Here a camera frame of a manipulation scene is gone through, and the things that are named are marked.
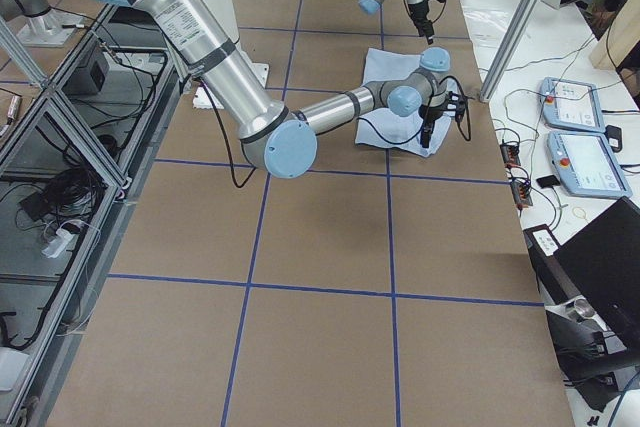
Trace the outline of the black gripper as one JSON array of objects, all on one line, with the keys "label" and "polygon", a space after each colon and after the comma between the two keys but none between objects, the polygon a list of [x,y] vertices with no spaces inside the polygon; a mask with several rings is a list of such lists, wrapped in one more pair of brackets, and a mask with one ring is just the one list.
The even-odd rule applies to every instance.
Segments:
[{"label": "black gripper", "polygon": [[428,18],[429,1],[422,0],[417,3],[408,4],[409,17],[417,31],[421,31],[421,36],[426,39],[428,45],[434,43],[434,28],[432,21]]},{"label": "black gripper", "polygon": [[448,104],[443,102],[438,105],[422,105],[419,110],[419,116],[422,118],[422,129],[420,135],[420,144],[422,148],[428,148],[431,141],[431,129],[435,122],[442,117],[447,111]]}]

